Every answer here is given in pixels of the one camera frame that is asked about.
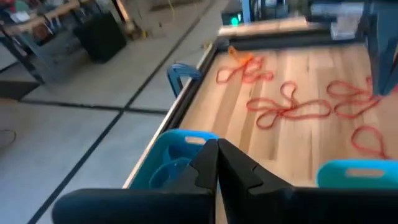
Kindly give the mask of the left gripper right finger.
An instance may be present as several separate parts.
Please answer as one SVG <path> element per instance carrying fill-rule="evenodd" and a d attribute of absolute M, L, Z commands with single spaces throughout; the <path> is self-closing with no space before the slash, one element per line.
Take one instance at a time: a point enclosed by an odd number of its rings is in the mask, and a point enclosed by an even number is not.
<path fill-rule="evenodd" d="M 219 139 L 218 177 L 228 223 L 397 224 L 396 190 L 296 187 Z"/>

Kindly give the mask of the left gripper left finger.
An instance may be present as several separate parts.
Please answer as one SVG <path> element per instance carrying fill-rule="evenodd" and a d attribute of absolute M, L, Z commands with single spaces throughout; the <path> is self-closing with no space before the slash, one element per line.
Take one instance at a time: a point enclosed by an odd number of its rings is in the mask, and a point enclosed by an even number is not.
<path fill-rule="evenodd" d="M 218 141 L 208 140 L 161 189 L 80 189 L 59 198 L 54 223 L 214 223 Z"/>

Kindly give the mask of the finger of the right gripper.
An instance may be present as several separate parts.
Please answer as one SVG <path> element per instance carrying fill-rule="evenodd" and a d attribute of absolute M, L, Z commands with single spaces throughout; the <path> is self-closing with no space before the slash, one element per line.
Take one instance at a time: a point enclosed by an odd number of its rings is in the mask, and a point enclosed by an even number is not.
<path fill-rule="evenodd" d="M 376 40 L 368 41 L 368 52 L 375 95 L 388 95 L 387 83 L 392 68 L 392 44 L 379 45 Z"/>
<path fill-rule="evenodd" d="M 397 70 L 397 59 L 395 58 L 392 64 L 392 70 L 389 76 L 389 80 L 388 80 L 388 90 L 389 92 L 392 92 L 396 89 L 397 86 L 397 74 L 398 70 Z"/>

